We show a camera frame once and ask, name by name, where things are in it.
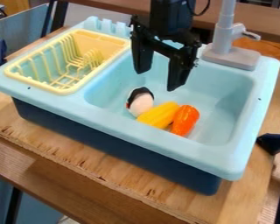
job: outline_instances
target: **dark blue sink base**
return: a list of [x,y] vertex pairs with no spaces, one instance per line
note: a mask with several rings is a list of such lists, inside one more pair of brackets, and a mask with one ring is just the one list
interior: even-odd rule
[[24,101],[15,98],[13,98],[13,101],[18,113],[25,120],[71,137],[78,142],[128,161],[133,165],[140,166],[182,186],[189,187],[196,192],[212,195],[217,192],[220,186],[221,178],[213,174],[146,150],[96,129],[91,129]]

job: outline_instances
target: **faucet base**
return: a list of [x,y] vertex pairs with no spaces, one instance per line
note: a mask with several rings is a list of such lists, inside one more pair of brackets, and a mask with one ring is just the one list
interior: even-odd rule
[[260,57],[259,52],[240,47],[232,47],[227,54],[218,54],[213,52],[212,44],[209,44],[201,55],[203,60],[249,71],[256,69]]

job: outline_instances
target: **light blue sink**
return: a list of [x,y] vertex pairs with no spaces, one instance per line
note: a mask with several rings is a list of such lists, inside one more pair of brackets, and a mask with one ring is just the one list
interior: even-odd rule
[[[105,20],[97,25],[96,19],[91,17],[73,29],[129,36],[124,24],[115,26]],[[249,72],[200,60],[187,83],[173,92],[166,91],[167,64],[168,59],[156,53],[152,69],[138,75],[127,51],[69,95],[10,79],[4,76],[4,65],[0,67],[0,91],[217,177],[239,179],[269,106],[279,61],[261,57],[256,70]],[[201,117],[193,132],[181,137],[135,121],[124,104],[130,90],[141,86],[151,90],[156,104],[175,101],[196,107]]]

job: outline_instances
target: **dish rack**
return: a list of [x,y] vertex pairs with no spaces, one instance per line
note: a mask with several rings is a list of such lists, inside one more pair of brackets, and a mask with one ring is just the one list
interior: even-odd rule
[[4,74],[55,94],[67,95],[129,48],[127,39],[78,29],[7,66]]

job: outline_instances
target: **white and black toy food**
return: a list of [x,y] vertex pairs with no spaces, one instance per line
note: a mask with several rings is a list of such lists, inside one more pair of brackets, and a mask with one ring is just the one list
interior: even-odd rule
[[138,117],[153,107],[154,95],[147,87],[139,87],[129,94],[126,107],[129,112]]

